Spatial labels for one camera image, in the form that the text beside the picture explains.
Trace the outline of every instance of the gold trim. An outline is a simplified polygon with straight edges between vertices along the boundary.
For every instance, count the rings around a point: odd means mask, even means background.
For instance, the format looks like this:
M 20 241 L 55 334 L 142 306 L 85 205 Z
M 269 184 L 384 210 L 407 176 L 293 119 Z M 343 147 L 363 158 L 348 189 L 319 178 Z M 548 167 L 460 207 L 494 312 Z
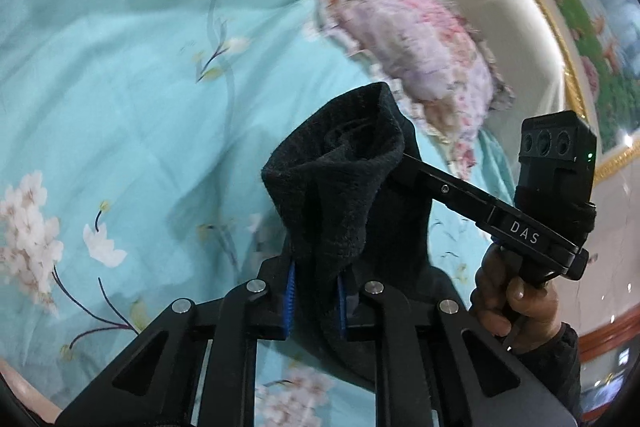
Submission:
M 558 41 L 558 46 L 560 47 L 562 60 L 564 60 L 564 93 L 566 102 L 571 109 L 580 115 L 580 117 L 588 121 L 584 95 L 582 94 L 582 90 L 580 89 L 580 84 L 578 82 L 578 70 L 571 58 L 569 47 L 560 32 L 560 28 L 556 23 L 556 20 L 551 15 L 551 12 L 546 8 L 542 0 L 534 0 L 534 2 L 545 17 L 546 22 L 549 24 L 554 37 Z M 638 157 L 640 157 L 640 139 L 636 140 L 633 147 L 629 147 L 617 156 L 597 165 L 593 184 L 598 184 L 606 178 L 609 178 Z

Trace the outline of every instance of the camera lens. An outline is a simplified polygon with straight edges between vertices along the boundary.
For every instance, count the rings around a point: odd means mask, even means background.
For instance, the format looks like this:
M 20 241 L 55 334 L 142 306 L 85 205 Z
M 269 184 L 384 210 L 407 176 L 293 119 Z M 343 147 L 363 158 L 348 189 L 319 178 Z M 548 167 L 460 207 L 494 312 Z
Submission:
M 530 134 L 526 134 L 522 138 L 522 150 L 524 152 L 529 152 L 532 147 L 533 147 L 533 138 L 531 137 Z
M 549 131 L 541 131 L 538 135 L 538 154 L 546 156 L 551 149 L 551 135 Z
M 567 131 L 562 131 L 558 135 L 558 154 L 564 156 L 569 152 L 569 145 L 571 144 L 571 138 Z

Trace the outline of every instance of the wall mural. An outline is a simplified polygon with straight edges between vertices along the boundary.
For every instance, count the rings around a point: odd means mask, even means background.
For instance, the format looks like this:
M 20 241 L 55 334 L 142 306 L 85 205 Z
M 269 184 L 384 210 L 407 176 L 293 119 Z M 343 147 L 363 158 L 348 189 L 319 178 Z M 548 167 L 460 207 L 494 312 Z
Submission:
M 636 153 L 634 134 L 640 129 L 638 0 L 555 1 L 590 84 L 603 158 L 629 156 L 626 149 Z

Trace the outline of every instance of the red wood trim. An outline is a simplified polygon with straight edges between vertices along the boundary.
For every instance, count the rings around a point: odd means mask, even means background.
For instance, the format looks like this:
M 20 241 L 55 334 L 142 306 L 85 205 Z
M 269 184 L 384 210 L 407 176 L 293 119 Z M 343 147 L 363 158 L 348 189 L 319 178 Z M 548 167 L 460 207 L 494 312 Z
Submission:
M 602 416 L 602 413 L 604 413 L 608 408 L 609 408 L 609 404 L 606 403 L 604 405 L 601 405 L 600 407 L 597 407 L 593 411 L 586 412 L 582 415 L 582 421 L 590 422 L 592 420 L 597 420 L 598 418 L 600 418 L 600 416 Z
M 578 340 L 580 361 L 589 362 L 637 335 L 640 335 L 640 305 L 617 317 L 613 324 L 581 336 Z

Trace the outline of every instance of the screw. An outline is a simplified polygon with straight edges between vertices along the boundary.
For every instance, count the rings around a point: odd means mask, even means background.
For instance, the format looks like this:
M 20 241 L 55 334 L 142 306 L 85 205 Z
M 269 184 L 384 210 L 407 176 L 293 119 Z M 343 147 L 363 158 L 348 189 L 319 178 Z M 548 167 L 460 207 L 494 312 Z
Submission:
M 267 288 L 267 283 L 262 279 L 252 279 L 246 284 L 246 288 L 251 293 L 260 293 Z
M 364 291 L 366 291 L 367 293 L 371 293 L 373 295 L 382 293 L 384 289 L 385 289 L 385 285 L 383 285 L 382 282 L 378 282 L 378 281 L 369 281 L 364 285 Z
M 444 301 L 440 303 L 440 311 L 447 315 L 454 315 L 458 313 L 459 309 L 458 303 L 451 299 L 444 299 Z
M 191 309 L 191 301 L 189 299 L 177 299 L 171 305 L 171 309 L 176 313 L 186 313 Z

